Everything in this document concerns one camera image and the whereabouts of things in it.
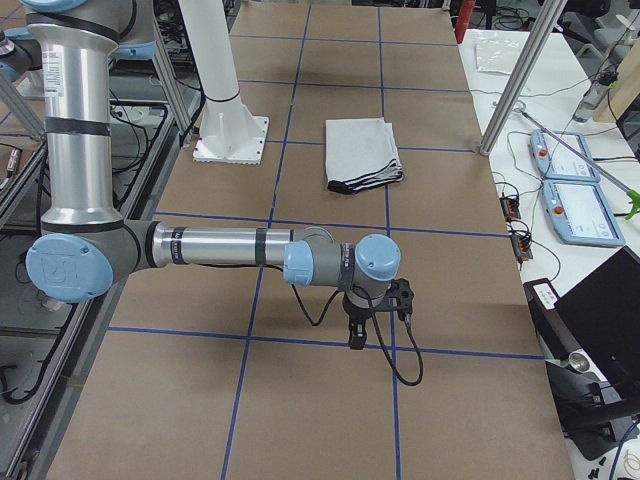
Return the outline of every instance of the green clamp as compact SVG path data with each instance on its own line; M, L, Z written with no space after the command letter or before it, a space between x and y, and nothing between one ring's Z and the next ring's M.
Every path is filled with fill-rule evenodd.
M631 199L631 211L629 212L629 215L624 218L631 220L636 213L640 212L640 193L635 190L629 190L627 192L627 197Z

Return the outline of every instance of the white label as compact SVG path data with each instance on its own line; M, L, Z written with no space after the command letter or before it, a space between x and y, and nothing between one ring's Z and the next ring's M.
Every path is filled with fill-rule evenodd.
M53 50L42 52L42 72L44 75L44 96L64 97L62 52Z
M578 177L591 176L587 162L546 133L544 133L543 136L547 144L547 151L549 152L554 172L562 175L576 175ZM560 135L560 138L571 145L574 150L582 152L582 146L578 141L578 137L575 135Z
M574 237L615 238L595 188L590 185L558 183L556 190Z
M544 308L547 310L553 310L555 308L558 297L553 293L548 283L539 283L538 285L534 285L533 289L538 294L538 298L544 305Z

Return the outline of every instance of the white towel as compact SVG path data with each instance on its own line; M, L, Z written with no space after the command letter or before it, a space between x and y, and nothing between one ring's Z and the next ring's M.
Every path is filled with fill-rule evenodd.
M353 194L404 178L393 129L384 118L327 120L327 188Z

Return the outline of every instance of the red pole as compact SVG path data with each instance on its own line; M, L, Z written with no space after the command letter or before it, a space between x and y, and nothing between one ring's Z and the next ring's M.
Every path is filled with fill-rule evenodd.
M469 28L469 21L471 20L471 14L476 6L475 0L464 0L462 6L460 6L460 13L458 15L458 21L456 22L456 41L458 44L464 40L464 34Z

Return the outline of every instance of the computer monitor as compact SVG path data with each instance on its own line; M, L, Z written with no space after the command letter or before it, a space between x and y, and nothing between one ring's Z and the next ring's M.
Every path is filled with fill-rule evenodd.
M640 396L640 258L616 252L555 304L621 398Z

